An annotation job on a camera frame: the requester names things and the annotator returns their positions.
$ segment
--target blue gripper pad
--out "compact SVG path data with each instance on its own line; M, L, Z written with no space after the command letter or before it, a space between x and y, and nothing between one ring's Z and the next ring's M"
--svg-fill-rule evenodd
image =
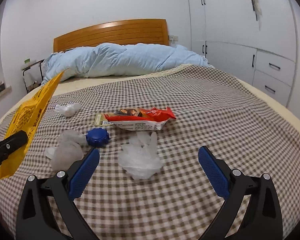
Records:
M84 158L83 163L69 181L68 196L71 201L79 198L96 170L100 160L100 153L97 149L93 149L87 157Z
M214 191L219 197L223 197L224 200L227 200L230 195L229 182L221 169L218 167L214 157L210 156L204 147L201 147L198 152L198 160Z

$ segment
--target wooden headboard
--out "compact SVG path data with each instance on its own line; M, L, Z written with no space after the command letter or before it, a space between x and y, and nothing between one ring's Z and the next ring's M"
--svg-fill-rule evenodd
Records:
M93 25L76 30L53 41L53 51L76 47L95 47L101 43L120 45L146 43L169 45L167 22L163 19L136 19Z

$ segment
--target blue comforter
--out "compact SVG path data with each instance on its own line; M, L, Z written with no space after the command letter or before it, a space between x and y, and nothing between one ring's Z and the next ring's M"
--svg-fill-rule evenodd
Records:
M139 76L175 68L181 64L208 66L207 59L185 47L159 44L118 45L103 43L51 54L43 62L47 83L61 71L69 77Z

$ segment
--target door handle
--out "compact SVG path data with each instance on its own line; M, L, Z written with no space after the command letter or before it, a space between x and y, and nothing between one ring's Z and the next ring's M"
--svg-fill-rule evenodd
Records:
M269 67L271 67L271 68L273 68L273 69L275 69L275 70L277 70L277 71L280 71L280 70L281 70L280 67L278 67L278 66L276 66L276 65L273 65L273 64L271 64L271 63L269 63Z
M265 86L265 89L268 90L269 92L275 94L275 90L273 90L272 88Z
M253 54L253 57L252 57L252 67L254 68L254 57L255 57L256 55L254 55Z

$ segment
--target blue bottle cap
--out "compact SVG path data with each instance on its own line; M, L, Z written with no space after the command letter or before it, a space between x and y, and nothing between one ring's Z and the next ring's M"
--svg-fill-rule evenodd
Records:
M106 145L109 140L109 133L102 128L94 128L86 135L87 143L92 147L102 147Z

